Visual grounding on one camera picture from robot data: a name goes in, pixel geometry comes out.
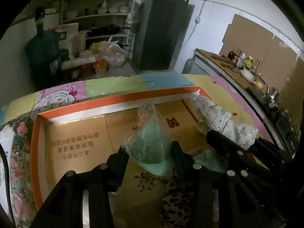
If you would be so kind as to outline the mint patterned tissue pack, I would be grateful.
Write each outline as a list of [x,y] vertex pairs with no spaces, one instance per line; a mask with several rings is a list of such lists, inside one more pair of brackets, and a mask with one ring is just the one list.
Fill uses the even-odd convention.
[[225,173],[225,168],[217,159],[216,154],[210,150],[206,150],[202,154],[194,157],[194,162],[200,163],[210,171]]

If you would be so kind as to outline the white floral cloth roll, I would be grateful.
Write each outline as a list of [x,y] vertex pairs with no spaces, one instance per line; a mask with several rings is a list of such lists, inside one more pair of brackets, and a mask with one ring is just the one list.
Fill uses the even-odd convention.
[[204,95],[193,99],[194,114],[198,120],[198,131],[206,135],[216,131],[230,139],[244,150],[248,150],[256,140],[258,129],[233,121],[232,114],[216,105]]

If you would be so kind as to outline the green cloth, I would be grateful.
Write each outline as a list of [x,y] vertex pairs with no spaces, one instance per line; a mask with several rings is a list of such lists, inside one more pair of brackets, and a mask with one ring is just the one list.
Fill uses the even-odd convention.
[[172,136],[163,116],[152,104],[138,107],[138,128],[122,142],[122,148],[139,166],[157,177],[173,173]]

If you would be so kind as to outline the leopard print cloth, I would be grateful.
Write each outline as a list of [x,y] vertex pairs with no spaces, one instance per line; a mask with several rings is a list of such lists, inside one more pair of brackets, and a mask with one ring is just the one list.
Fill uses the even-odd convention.
[[173,176],[166,186],[159,217],[162,227],[187,227],[189,199],[180,192],[176,176]]

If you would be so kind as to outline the floral tissue pack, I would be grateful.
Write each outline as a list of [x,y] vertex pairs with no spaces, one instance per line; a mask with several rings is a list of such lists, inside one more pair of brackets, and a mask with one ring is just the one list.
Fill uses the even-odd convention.
[[9,175],[1,162],[1,205],[17,227],[30,227],[37,214],[31,185],[31,118],[17,118],[1,126],[1,146]]

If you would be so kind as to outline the wooden kitchen counter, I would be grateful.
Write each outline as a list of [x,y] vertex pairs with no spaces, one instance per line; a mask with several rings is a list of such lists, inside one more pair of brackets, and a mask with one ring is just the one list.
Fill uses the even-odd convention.
[[299,133],[288,116],[287,110],[280,106],[270,108],[266,95],[245,79],[239,70],[220,60],[220,56],[194,50],[194,67],[200,68],[211,77],[219,77],[227,86],[236,91],[235,97],[250,115],[260,134],[285,150],[291,156],[299,144]]

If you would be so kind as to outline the steel kettle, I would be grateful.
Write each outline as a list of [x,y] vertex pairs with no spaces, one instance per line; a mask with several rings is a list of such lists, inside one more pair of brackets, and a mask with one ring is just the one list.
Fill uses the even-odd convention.
[[275,87],[270,87],[267,85],[266,92],[264,94],[264,98],[266,100],[266,104],[270,109],[277,108],[280,104],[281,100],[279,97],[279,91]]

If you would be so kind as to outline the white bowl on counter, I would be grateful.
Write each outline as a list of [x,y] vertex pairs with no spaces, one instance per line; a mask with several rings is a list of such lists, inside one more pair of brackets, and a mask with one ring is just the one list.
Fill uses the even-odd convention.
[[240,70],[241,75],[244,79],[246,79],[249,83],[255,83],[256,77],[253,75],[249,70],[244,68],[243,70]]

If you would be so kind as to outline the yellow green bottle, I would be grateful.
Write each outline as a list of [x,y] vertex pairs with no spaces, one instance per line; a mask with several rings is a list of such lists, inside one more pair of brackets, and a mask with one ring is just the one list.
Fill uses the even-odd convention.
[[252,57],[252,56],[249,56],[248,58],[246,58],[246,59],[244,60],[244,65],[245,65],[247,68],[251,69],[251,67],[252,67],[252,65],[253,65],[253,57]]

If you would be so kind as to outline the colourful cartoon play mat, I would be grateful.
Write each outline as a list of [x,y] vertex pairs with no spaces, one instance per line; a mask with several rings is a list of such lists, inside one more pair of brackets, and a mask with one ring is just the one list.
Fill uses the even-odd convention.
[[28,118],[32,110],[38,109],[43,100],[56,93],[65,96],[63,106],[91,99],[128,94],[152,89],[178,88],[185,86],[201,86],[219,104],[232,114],[232,119],[255,126],[250,115],[235,97],[236,91],[227,86],[219,77],[151,73],[131,77],[107,77],[101,79],[78,81],[44,89],[1,106],[1,126],[17,118]]

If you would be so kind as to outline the white plastic bag on floor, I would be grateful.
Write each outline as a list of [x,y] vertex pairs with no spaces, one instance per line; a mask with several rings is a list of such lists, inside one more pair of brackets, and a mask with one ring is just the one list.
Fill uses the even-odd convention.
[[113,36],[108,41],[92,43],[89,50],[100,58],[105,59],[107,68],[121,67],[126,60],[126,52],[118,45],[118,41],[113,41]]

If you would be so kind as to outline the blue water jug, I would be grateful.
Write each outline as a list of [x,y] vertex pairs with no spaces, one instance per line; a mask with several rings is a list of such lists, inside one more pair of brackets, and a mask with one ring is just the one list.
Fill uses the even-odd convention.
[[56,31],[44,29],[44,18],[45,8],[39,6],[35,10],[37,33],[25,47],[31,79],[37,90],[55,85],[60,60],[59,35]]

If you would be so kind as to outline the dark grey refrigerator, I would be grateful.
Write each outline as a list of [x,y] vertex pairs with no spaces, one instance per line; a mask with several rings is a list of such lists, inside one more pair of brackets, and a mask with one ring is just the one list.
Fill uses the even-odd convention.
[[167,70],[189,0],[143,0],[132,59],[139,70]]

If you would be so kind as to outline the white metal shelf rack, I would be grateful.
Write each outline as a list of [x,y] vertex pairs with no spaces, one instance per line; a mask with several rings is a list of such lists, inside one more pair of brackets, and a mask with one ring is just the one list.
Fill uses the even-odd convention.
[[86,47],[112,39],[132,57],[137,0],[61,0],[60,24],[78,23],[87,31]]

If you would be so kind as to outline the cardboard sheet on wall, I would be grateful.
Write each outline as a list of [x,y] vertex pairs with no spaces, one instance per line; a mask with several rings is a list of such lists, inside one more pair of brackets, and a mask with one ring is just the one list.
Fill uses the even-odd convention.
[[278,89],[281,105],[296,126],[300,126],[303,106],[303,60],[283,40],[257,23],[235,14],[223,37],[220,55],[241,49],[260,60],[262,79]]

